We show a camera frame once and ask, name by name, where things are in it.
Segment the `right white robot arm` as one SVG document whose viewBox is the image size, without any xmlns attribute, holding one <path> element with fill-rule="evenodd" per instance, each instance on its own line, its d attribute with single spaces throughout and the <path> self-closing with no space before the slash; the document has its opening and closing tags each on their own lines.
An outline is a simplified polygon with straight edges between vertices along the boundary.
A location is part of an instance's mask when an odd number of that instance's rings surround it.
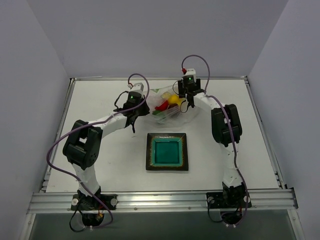
<svg viewBox="0 0 320 240">
<path fill-rule="evenodd" d="M 237 165 L 238 144 L 243 133 L 238 109 L 234 104 L 223 104 L 215 96 L 207 95 L 201 88 L 201 80 L 194 75 L 185 75 L 178 81 L 178 95 L 186 98 L 188 107 L 198 107 L 210 114 L 212 136 L 220 146 L 224 163 L 222 200 L 232 207 L 247 193 Z"/>
</svg>

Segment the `translucent plastic bag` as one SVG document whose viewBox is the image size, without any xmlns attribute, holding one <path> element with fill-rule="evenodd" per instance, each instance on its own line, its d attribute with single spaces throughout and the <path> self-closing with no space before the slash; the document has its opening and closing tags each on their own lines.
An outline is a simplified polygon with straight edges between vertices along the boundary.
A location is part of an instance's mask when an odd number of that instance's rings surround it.
<svg viewBox="0 0 320 240">
<path fill-rule="evenodd" d="M 146 121 L 160 127 L 179 127 L 191 122 L 200 113 L 199 108 L 187 108 L 186 98 L 178 95 L 176 83 L 151 89 L 146 103 L 150 114 Z"/>
</svg>

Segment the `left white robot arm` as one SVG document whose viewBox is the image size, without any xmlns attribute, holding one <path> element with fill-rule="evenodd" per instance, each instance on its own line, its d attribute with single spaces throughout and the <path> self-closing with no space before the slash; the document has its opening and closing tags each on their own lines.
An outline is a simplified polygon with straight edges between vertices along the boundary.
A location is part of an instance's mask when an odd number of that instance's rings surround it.
<svg viewBox="0 0 320 240">
<path fill-rule="evenodd" d="M 101 187 L 96 178 L 95 162 L 98 159 L 101 141 L 107 135 L 133 126 L 140 116 L 150 113 L 141 90 L 128 92 L 123 107 L 116 108 L 108 117 L 110 120 L 102 124 L 82 128 L 70 134 L 63 146 L 62 154 L 73 166 L 80 179 L 78 195 L 83 197 L 83 204 L 90 210 L 100 206 Z"/>
</svg>

